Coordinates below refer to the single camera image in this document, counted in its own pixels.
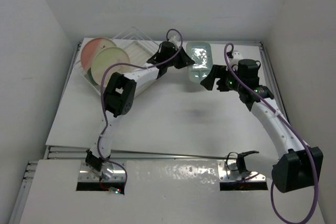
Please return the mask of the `teal rectangular divided plate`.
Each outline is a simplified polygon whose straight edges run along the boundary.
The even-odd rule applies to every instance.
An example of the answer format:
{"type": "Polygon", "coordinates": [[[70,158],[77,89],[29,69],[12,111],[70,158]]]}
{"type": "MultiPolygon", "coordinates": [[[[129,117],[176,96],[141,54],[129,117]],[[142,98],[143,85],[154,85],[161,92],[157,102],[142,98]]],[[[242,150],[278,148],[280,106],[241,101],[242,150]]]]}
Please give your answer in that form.
{"type": "Polygon", "coordinates": [[[189,79],[200,83],[208,76],[213,66],[211,45],[203,41],[192,41],[186,44],[186,53],[195,62],[188,66],[189,79]]]}

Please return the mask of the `green and cream round plate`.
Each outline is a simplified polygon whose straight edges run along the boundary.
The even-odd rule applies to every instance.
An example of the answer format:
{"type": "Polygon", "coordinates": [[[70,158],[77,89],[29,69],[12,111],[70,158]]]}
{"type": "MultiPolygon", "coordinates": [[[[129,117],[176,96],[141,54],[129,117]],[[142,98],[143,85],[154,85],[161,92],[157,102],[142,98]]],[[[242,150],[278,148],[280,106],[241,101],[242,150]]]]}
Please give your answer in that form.
{"type": "MultiPolygon", "coordinates": [[[[107,47],[96,54],[91,63],[91,75],[95,83],[101,86],[101,81],[105,71],[117,63],[130,63],[128,54],[119,47],[107,47]]],[[[127,73],[131,71],[130,66],[118,65],[111,68],[104,79],[103,86],[106,87],[109,78],[114,72],[127,73]]]]}

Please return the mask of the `pink and cream round plate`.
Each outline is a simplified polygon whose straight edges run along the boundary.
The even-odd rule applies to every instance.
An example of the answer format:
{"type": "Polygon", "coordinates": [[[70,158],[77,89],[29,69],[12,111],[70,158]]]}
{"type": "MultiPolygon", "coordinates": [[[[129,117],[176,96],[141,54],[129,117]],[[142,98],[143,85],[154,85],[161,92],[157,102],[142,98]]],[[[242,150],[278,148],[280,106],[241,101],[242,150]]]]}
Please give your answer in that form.
{"type": "Polygon", "coordinates": [[[80,62],[85,72],[91,68],[96,54],[108,47],[116,47],[116,44],[111,39],[104,37],[94,38],[84,45],[80,54],[80,62]]]}

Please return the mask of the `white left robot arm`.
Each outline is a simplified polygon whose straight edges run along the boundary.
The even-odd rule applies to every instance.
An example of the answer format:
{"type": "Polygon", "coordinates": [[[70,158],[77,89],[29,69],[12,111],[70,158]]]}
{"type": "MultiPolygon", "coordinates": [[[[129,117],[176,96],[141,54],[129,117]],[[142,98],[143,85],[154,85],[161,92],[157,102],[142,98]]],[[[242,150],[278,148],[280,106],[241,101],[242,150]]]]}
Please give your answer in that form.
{"type": "Polygon", "coordinates": [[[195,63],[183,49],[173,42],[164,41],[159,45],[158,51],[142,66],[130,63],[116,63],[107,68],[102,79],[116,66],[130,66],[137,71],[128,73],[115,72],[110,77],[107,87],[101,95],[104,128],[99,134],[94,146],[87,150],[86,165],[97,173],[102,172],[103,164],[110,162],[112,137],[106,132],[108,127],[116,124],[118,118],[126,115],[133,104],[135,92],[140,87],[154,81],[166,74],[169,67],[182,69],[195,63]]]}

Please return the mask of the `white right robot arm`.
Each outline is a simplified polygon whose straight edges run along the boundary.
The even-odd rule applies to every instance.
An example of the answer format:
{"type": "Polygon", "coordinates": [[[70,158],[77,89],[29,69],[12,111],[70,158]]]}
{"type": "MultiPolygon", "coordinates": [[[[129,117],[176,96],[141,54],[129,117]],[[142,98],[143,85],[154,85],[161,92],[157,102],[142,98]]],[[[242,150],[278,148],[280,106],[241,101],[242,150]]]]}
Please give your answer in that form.
{"type": "Polygon", "coordinates": [[[310,147],[278,111],[270,89],[259,83],[259,61],[238,57],[232,43],[224,47],[224,60],[224,66],[212,66],[209,74],[200,82],[201,86],[209,91],[217,85],[220,92],[237,92],[241,102],[262,124],[279,156],[271,169],[274,187],[287,193],[312,186],[317,193],[322,150],[310,147]]]}

